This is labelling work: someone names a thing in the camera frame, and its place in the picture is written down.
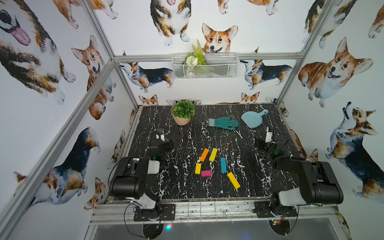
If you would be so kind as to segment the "orange long block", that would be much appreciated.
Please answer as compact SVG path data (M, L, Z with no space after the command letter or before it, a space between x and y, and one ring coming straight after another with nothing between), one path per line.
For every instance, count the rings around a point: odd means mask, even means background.
M201 154L200 159L199 159L199 161L201 163L203 163L206 160L206 157L207 157L208 153L209 153L209 149L204 149L204 151Z

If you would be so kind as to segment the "yellow long block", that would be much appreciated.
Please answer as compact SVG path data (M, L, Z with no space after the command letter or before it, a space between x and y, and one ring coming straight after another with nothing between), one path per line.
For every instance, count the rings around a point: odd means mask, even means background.
M218 149L216 148L213 148L212 152L211 152L211 155L210 155L210 158L209 158L209 161L210 162L213 162L216 158L216 155L217 155L217 152L218 152Z
M240 184L239 184L239 182L237 181L237 179L235 178L235 176L234 176L234 174L233 174L232 172L229 172L229 173L227 174L227 176L228 176L230 182L232 183L232 185L234 186L234 188L235 188L236 190L239 189L239 188L241 187Z

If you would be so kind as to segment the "cyan long block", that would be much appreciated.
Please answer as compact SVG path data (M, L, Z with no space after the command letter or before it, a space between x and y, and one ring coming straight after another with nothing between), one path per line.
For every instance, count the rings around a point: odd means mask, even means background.
M221 172L223 174L226 174L227 173L226 158L221 158L220 161L221 161Z

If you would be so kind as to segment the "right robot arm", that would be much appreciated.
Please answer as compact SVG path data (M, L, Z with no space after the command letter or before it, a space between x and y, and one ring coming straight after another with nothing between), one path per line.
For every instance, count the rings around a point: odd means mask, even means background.
M296 188L273 193L269 203L255 202L253 212L258 217L292 217L299 214L299 206L338 205L344 201L343 191L329 163L289 157L282 149L284 145L284 141L267 143L256 139L256 146L266 152L266 159L275 170L288 172L299 180Z

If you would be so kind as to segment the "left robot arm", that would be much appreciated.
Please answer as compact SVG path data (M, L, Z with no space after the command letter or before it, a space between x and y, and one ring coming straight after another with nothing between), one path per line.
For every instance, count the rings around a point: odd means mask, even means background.
M124 157L116 164L109 192L137 207L134 210L135 222L175 219L176 205L162 204L157 195L150 195L147 186L148 176L160 172L163 157L172 148L172 140L152 139L148 157Z

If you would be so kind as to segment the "light blue dustpan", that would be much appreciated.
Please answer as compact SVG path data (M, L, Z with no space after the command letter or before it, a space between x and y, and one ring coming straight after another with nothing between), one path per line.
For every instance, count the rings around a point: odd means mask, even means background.
M251 129L259 127L263 123L263 116L268 114L268 110L263 110L260 113L249 111L241 116L243 122Z

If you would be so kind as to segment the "green potted plant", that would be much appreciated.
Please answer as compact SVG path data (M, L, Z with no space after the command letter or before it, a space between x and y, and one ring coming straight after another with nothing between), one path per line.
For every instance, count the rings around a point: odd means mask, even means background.
M191 101L182 100L171 108L171 113L177 125L185 126L196 114L195 105Z

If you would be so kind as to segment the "small yellow block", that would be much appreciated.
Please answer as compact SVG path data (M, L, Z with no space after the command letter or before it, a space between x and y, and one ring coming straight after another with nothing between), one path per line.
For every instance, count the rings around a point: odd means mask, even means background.
M196 168L195 168L195 174L196 175L200 175L201 174L201 168L202 168L202 164L201 163L197 163L196 164Z

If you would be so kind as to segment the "magenta block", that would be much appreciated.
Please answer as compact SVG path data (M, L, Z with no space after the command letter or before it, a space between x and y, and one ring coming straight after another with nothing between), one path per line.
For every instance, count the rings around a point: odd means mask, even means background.
M211 177L212 175L213 175L212 170L201 171L201 176L202 177Z

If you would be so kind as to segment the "teal rubber glove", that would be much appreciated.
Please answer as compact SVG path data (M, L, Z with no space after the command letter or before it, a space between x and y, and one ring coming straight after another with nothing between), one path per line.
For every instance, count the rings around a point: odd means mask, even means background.
M221 117L218 119L208 119L208 126L226 130L235 130L239 126L239 123L236 120L231 120L229 117Z

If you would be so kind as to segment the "fern and white flower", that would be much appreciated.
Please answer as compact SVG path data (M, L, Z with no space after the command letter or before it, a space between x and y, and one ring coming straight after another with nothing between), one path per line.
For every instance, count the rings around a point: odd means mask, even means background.
M194 69L197 66L203 66L207 64L205 52L199 40L197 40L196 45L192 45L192 48L193 52L188 53L184 61L184 64L187 66L188 77L193 77L195 75Z

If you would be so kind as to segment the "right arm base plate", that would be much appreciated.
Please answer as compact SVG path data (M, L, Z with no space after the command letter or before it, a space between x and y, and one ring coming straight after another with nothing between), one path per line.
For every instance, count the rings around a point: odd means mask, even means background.
M272 206L271 202L255 202L253 213L258 218L282 218L297 217L298 213L295 207Z

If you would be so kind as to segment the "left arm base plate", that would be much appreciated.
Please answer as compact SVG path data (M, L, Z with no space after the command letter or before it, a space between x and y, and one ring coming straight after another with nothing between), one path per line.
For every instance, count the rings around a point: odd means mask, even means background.
M138 209L135 212L135 222L173 221L175 219L176 205L161 204L152 210Z

